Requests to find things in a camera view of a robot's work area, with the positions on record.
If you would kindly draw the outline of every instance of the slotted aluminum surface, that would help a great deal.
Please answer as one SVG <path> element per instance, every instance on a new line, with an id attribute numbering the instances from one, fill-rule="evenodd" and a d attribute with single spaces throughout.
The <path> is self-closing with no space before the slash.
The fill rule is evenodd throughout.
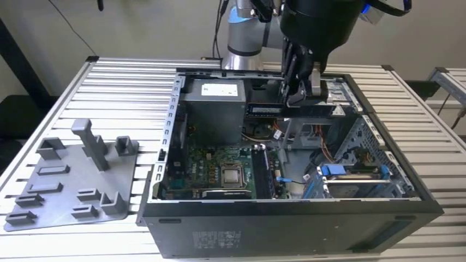
<path id="1" fill-rule="evenodd" d="M 146 228 L 134 225 L 144 178 L 154 162 L 164 110 L 176 67 L 217 68 L 212 61 L 100 58 L 86 63 L 55 106 L 0 177 L 0 224 L 13 207 L 37 163 L 42 137 L 65 144 L 79 141 L 69 131 L 74 118 L 90 118 L 93 134 L 112 140 L 129 135 L 140 142 L 126 219 L 98 224 L 5 232 L 0 229 L 0 258 L 13 261 L 157 261 L 157 247 Z M 265 63 L 265 70 L 278 70 Z M 348 73 L 367 95 L 388 131 L 444 208 L 444 215 L 380 255 L 357 257 L 229 258 L 222 261 L 466 261 L 466 154 L 464 144 L 431 114 L 396 74 L 380 66 L 329 65 L 328 73 Z"/>

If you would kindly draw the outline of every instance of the black cable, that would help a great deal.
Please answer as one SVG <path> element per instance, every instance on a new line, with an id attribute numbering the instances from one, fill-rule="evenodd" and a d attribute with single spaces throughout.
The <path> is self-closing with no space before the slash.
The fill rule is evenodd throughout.
<path id="1" fill-rule="evenodd" d="M 292 182 L 292 183 L 296 183 L 296 184 L 305 184 L 305 183 L 302 183 L 302 182 L 297 182 L 297 181 L 293 181 L 293 180 L 290 180 L 290 182 Z"/>
<path id="2" fill-rule="evenodd" d="M 61 13 L 59 9 L 57 8 L 57 6 L 53 4 L 51 0 L 47 0 L 47 2 L 51 4 L 51 6 L 54 7 L 54 9 L 57 10 L 58 14 L 61 15 L 62 19 L 65 20 L 71 32 L 77 35 L 77 37 L 79 38 L 79 40 L 82 41 L 82 43 L 86 45 L 86 47 L 89 48 L 90 52 L 93 53 L 93 55 L 96 56 L 97 54 L 94 53 L 93 49 L 90 48 L 89 44 L 85 42 L 85 40 L 82 39 L 82 37 L 77 34 L 77 32 L 74 31 L 73 27 L 70 26 L 70 23 L 67 22 L 67 19 L 65 18 L 63 14 Z"/>
<path id="3" fill-rule="evenodd" d="M 452 123 L 452 126 L 451 126 L 451 130 L 456 127 L 459 119 L 460 119 L 460 117 L 456 117 L 456 119 L 455 119 L 455 121 Z"/>
<path id="4" fill-rule="evenodd" d="M 449 98 L 449 94 L 445 96 L 444 101 L 443 101 L 443 104 L 441 104 L 441 106 L 439 107 L 439 110 L 437 110 L 437 113 L 436 113 L 437 116 L 439 116 L 439 113 L 441 112 L 443 106 L 444 106 L 445 101 L 448 100 L 448 98 Z"/>
<path id="5" fill-rule="evenodd" d="M 212 57 L 214 58 L 214 45 L 217 45 L 217 32 L 218 32 L 218 27 L 220 27 L 220 6 L 221 6 L 221 1 L 218 0 L 218 7 L 217 7 L 217 18 L 214 19 L 214 31 L 213 31 L 213 41 L 212 41 Z"/>

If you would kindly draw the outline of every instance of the black front panel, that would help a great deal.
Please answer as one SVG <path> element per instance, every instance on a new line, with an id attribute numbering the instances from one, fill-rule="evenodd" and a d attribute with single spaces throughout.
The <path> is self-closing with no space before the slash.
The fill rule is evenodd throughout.
<path id="1" fill-rule="evenodd" d="M 164 258 L 351 254 L 376 240 L 375 253 L 428 220 L 385 214 L 145 218 Z"/>

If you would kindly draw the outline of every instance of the white wall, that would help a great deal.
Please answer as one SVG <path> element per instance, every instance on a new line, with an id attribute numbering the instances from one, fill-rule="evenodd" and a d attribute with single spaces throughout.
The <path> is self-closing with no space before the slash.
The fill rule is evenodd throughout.
<path id="1" fill-rule="evenodd" d="M 26 94 L 26 91 L 0 56 L 0 102 L 13 94 Z"/>
<path id="2" fill-rule="evenodd" d="M 100 56 L 197 59 L 210 53 L 216 0 L 104 0 L 102 12 L 94 0 L 53 2 Z M 405 17 L 385 16 L 376 26 L 357 21 L 329 62 L 391 64 L 405 79 L 425 79 L 435 66 L 466 67 L 466 1 L 412 2 Z M 46 0 L 1 0 L 0 16 L 43 85 L 58 94 L 89 50 Z M 277 50 L 264 50 L 264 61 L 278 58 Z"/>

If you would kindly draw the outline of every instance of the label sticker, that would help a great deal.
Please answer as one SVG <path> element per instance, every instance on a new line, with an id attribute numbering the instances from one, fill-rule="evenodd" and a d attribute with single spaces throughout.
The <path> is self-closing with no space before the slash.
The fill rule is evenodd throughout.
<path id="1" fill-rule="evenodd" d="M 274 138 L 274 139 L 278 139 L 280 136 L 281 136 L 281 131 L 280 131 L 280 130 L 276 130 L 276 131 L 274 131 L 274 134 L 273 134 L 273 138 Z"/>
<path id="2" fill-rule="evenodd" d="M 237 248 L 240 231 L 193 231 L 192 237 L 196 249 Z"/>
<path id="3" fill-rule="evenodd" d="M 236 97 L 237 85 L 202 84 L 201 96 Z"/>

